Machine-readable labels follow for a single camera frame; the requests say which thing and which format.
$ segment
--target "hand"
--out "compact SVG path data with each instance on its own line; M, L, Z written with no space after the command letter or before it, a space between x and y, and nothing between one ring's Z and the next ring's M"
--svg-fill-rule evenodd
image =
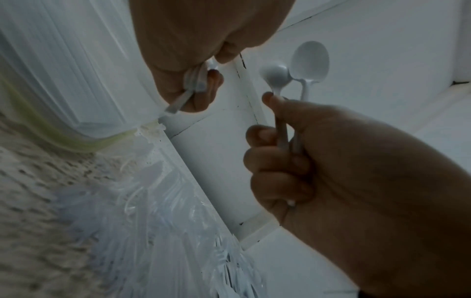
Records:
M377 297L471 294L471 178L414 137L351 111L263 96L306 154L251 127L252 191L280 224ZM291 208L286 200L295 200Z
M162 98L173 102L183 92L186 70L215 56L220 63L245 48L259 46L281 25L294 0L130 0L142 56ZM182 109L205 110L224 78L208 74L206 93Z

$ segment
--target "textured beige surface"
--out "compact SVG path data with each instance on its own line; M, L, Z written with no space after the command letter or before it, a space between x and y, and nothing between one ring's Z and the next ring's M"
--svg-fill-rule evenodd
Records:
M94 155L53 149L19 131L0 114L0 297L104 297L87 248L55 220L49 190L110 177Z

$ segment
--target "yellow-green edge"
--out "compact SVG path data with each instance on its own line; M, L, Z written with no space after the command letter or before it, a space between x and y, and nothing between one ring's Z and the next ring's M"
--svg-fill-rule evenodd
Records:
M5 89L10 96L11 105L21 120L24 121L24 124L41 139L59 148L78 153L92 153L106 148L136 132L136 130L131 130L108 138L92 141L80 141L68 137L36 113L27 100L1 76L0 82L6 87Z

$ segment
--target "white plastic spoon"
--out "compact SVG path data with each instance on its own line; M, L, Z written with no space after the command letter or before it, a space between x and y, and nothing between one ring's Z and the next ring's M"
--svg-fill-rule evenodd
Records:
M289 73L293 80L300 82L303 87L301 101L309 100L309 91L313 83L325 80L329 72L329 64L329 53L318 41L305 42L294 51ZM295 154L303 152L303 144L298 132L294 133L292 151Z
M289 69L282 63L268 64L260 69L260 75L270 86L273 95L280 96L281 90L288 85L292 78L289 75ZM288 131L286 123L275 118L275 127L277 134L277 146L283 150L289 150Z

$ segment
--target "transparent plastic wrap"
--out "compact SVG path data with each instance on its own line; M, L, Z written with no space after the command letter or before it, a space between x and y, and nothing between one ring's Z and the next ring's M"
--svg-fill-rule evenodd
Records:
M171 161L132 177L56 193L70 234L78 244L92 241L91 267L110 293L122 298L267 297L252 260L218 226L214 207L195 196Z
M91 138L136 128L164 109L122 0L0 1L0 79L43 118Z

